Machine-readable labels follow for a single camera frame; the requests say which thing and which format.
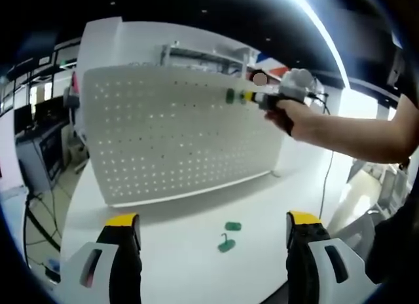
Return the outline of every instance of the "ceiling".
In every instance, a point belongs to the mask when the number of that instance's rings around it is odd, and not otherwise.
[[[324,23],[350,77],[386,88],[396,47],[385,21],[364,0],[307,0]],[[80,37],[86,22],[122,16],[124,21],[159,21],[206,29],[248,44],[289,67],[338,75],[317,28],[289,0],[19,0],[2,11],[0,64],[15,64],[31,31],[55,31],[56,43]],[[341,81],[330,78],[326,83]]]

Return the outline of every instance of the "human arm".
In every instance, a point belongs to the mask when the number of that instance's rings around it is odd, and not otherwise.
[[[364,161],[403,162],[418,146],[419,111],[406,96],[391,121],[317,114],[291,100],[280,101],[278,107],[293,120],[291,135],[296,140]],[[268,112],[266,118],[282,127],[279,113]]]

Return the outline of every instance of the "white pegboard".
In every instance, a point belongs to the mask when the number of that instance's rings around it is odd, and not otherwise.
[[[283,135],[256,104],[227,104],[228,88],[260,90],[174,67],[87,71],[82,108],[105,202],[170,199],[273,169]]]

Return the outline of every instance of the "hand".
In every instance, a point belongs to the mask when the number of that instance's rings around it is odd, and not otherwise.
[[[293,100],[279,101],[277,107],[286,112],[288,117],[294,122],[291,136],[296,140],[300,139],[300,133],[304,130],[304,127],[310,122],[312,117],[318,115],[307,105]],[[268,111],[264,117],[266,120],[273,122],[278,128],[285,131],[282,113],[279,111]]]

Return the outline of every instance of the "pegboard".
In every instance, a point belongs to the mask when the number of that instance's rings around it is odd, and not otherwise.
[[[87,71],[82,110],[105,202],[170,199],[273,169],[282,133],[256,104],[227,104],[228,88],[261,89],[176,67]]]

